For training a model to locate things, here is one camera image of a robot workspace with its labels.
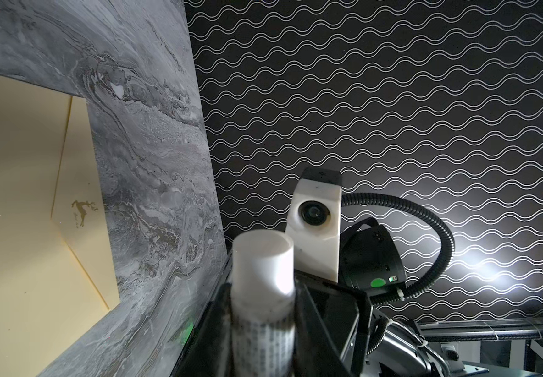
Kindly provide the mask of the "tan kraft envelope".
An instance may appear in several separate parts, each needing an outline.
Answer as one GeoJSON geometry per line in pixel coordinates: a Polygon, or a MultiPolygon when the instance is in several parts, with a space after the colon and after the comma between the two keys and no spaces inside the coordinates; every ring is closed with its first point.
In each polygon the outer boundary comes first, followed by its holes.
{"type": "Polygon", "coordinates": [[[118,306],[87,103],[0,75],[0,376],[35,376],[118,306]]]}

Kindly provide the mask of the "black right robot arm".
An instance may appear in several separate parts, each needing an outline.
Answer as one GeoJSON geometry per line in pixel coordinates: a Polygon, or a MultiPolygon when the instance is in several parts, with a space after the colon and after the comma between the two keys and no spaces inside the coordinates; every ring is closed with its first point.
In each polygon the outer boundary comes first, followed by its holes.
{"type": "Polygon", "coordinates": [[[403,296],[406,273],[389,231],[367,218],[341,234],[339,281],[299,273],[313,376],[438,376],[447,367],[416,328],[381,313],[385,293],[403,296]]]}

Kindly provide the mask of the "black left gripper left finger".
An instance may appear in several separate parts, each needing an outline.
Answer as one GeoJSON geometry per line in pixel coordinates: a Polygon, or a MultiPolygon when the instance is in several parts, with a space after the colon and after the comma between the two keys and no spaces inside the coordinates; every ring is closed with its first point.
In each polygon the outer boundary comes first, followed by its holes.
{"type": "Polygon", "coordinates": [[[172,376],[232,376],[231,284],[222,284],[191,332],[172,376]]]}

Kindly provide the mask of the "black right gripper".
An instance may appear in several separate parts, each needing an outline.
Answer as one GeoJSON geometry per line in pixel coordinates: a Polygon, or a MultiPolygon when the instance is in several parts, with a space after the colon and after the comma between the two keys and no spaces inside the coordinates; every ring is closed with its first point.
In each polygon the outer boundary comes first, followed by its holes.
{"type": "Polygon", "coordinates": [[[392,324],[373,301],[406,285],[405,268],[389,231],[374,218],[359,221],[341,234],[337,284],[302,277],[343,361],[359,376],[392,324]]]}

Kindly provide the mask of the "small glue stick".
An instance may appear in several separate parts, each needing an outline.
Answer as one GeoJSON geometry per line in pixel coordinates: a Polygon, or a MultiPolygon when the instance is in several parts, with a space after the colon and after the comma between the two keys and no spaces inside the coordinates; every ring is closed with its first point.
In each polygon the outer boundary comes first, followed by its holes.
{"type": "Polygon", "coordinates": [[[233,243],[231,344],[236,376],[290,376],[295,347],[293,241],[256,229],[233,243]]]}

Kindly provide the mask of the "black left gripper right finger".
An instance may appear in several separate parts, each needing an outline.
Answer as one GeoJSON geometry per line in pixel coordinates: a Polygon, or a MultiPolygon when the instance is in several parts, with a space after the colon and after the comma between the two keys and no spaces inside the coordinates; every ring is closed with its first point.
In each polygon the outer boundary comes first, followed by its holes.
{"type": "Polygon", "coordinates": [[[295,376],[352,376],[339,358],[308,288],[295,282],[295,376]]]}

